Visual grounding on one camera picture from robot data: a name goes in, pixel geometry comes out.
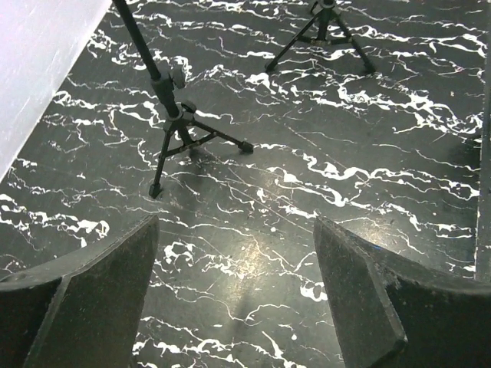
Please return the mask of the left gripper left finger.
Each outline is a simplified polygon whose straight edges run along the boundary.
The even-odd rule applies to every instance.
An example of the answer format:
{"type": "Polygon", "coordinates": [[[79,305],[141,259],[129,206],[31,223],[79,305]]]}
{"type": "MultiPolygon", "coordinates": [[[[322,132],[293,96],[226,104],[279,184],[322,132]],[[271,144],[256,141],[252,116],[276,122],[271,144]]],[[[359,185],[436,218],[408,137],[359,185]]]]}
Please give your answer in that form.
{"type": "Polygon", "coordinates": [[[3,367],[135,367],[159,241],[148,215],[124,233],[1,279],[3,367]]]}

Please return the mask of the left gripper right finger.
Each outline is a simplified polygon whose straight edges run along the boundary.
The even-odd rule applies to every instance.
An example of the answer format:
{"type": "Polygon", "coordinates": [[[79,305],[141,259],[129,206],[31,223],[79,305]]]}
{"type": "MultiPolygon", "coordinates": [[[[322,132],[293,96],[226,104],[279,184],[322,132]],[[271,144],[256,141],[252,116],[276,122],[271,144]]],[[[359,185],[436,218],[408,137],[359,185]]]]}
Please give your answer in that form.
{"type": "Polygon", "coordinates": [[[423,266],[327,218],[314,243],[347,367],[488,367],[490,286],[423,266]]]}

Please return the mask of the black tripod mic stand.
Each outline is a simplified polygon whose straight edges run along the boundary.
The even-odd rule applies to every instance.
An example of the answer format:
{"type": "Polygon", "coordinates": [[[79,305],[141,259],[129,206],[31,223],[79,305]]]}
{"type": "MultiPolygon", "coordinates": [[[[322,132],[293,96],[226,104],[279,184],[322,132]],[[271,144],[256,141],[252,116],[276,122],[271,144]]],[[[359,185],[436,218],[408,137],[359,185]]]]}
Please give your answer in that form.
{"type": "Polygon", "coordinates": [[[175,67],[172,70],[160,71],[127,2],[124,0],[115,0],[113,4],[147,68],[150,75],[151,87],[158,101],[166,110],[165,134],[159,154],[157,170],[149,188],[149,196],[155,199],[162,192],[160,180],[164,163],[167,158],[177,153],[193,150],[215,138],[221,138],[233,143],[243,153],[253,153],[254,148],[251,143],[245,140],[237,140],[222,131],[199,122],[195,118],[196,105],[194,103],[188,100],[181,103],[176,102],[173,91],[176,88],[183,89],[186,85],[186,77],[182,68],[175,67]]]}

